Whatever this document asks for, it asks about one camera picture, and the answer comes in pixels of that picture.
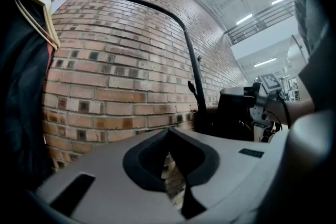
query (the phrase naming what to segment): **ceiling light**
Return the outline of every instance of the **ceiling light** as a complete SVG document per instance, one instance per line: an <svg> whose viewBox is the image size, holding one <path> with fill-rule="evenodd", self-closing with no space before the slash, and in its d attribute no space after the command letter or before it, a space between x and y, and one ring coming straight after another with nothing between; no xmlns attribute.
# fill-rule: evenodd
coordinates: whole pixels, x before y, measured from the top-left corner
<svg viewBox="0 0 336 224"><path fill-rule="evenodd" d="M245 18L239 20L239 21L237 22L237 25L241 24L242 22L246 21L247 19L250 19L252 16L253 16L252 13L249 14L249 15L247 15Z"/></svg>
<svg viewBox="0 0 336 224"><path fill-rule="evenodd" d="M265 61L265 62L257 63L256 65L254 65L254 67L258 67L258 66L264 65L264 64L266 64L266 63L268 63L268 62L273 62L273 61L275 61L276 59L277 59L277 58L273 58L273 59L270 59L270 60Z"/></svg>
<svg viewBox="0 0 336 224"><path fill-rule="evenodd" d="M277 3L281 2L281 1L284 1L284 0L275 0L274 2L272 2L272 5L277 4Z"/></svg>

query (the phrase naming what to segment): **wooden hanger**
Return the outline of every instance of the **wooden hanger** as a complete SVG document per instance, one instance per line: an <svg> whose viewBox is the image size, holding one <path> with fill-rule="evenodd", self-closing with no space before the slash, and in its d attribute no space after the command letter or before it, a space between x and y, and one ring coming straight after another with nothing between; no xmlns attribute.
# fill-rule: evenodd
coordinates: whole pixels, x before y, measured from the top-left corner
<svg viewBox="0 0 336 224"><path fill-rule="evenodd" d="M53 21L51 19L51 0L31 0L43 7L44 17L46 21L47 31L30 15L27 9L23 6L20 0L15 0L15 4L21 14L30 23L30 25L46 40L55 50L60 48L60 42L56 31L54 29Z"/></svg>

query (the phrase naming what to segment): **brick wall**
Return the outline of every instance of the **brick wall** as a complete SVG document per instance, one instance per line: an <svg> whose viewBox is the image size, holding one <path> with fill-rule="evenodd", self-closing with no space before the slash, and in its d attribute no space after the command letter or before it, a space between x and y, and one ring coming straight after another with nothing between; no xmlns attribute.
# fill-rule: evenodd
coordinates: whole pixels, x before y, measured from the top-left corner
<svg viewBox="0 0 336 224"><path fill-rule="evenodd" d="M193 38L208 105L247 84L223 31L194 0L146 0L177 14ZM45 83L44 131L56 169L101 143L193 126L197 108L184 35L171 18L118 0L67 0L53 15L61 49Z"/></svg>

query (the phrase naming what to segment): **metal railing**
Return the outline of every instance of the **metal railing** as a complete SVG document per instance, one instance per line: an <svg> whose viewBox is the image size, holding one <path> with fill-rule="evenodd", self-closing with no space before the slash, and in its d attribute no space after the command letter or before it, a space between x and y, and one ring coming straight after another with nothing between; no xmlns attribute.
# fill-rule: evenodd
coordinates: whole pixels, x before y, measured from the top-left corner
<svg viewBox="0 0 336 224"><path fill-rule="evenodd" d="M229 35L232 45L259 33L295 14L294 0L284 0L278 4L265 8L253 15L252 19L236 25L225 32Z"/></svg>

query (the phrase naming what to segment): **person's arm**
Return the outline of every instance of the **person's arm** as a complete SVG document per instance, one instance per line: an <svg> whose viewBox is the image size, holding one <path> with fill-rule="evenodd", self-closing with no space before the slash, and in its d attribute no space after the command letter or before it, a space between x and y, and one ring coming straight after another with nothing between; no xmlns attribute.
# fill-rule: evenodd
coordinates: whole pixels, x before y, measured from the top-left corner
<svg viewBox="0 0 336 224"><path fill-rule="evenodd" d="M306 100L301 102L285 102L285 103L289 112L291 125L293 125L298 118L314 112L314 104L312 100ZM282 124L287 125L288 123L286 119L285 110L283 107L284 106L280 101L275 100L268 100L266 104L266 110L274 113L279 118ZM272 113L267 113L269 119L271 121L279 122Z"/></svg>

